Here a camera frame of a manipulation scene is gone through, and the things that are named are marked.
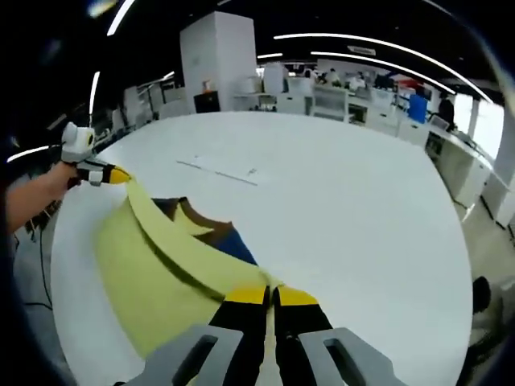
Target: table surface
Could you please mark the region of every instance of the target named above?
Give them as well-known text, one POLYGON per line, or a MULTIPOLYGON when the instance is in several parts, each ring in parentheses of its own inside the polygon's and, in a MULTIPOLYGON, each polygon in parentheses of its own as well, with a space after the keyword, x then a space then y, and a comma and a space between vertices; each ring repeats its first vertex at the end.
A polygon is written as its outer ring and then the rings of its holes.
MULTIPOLYGON (((454 385, 468 347, 472 280, 451 198, 422 149, 359 126, 272 113, 210 113, 145 126, 99 158, 153 197, 187 196, 231 220, 258 264, 306 290, 334 327, 393 361, 409 386, 454 385), (255 169, 253 183, 227 175, 255 169)), ((123 186, 74 188, 57 220, 51 292, 61 346, 83 385, 143 366, 106 297, 93 243, 123 186)))

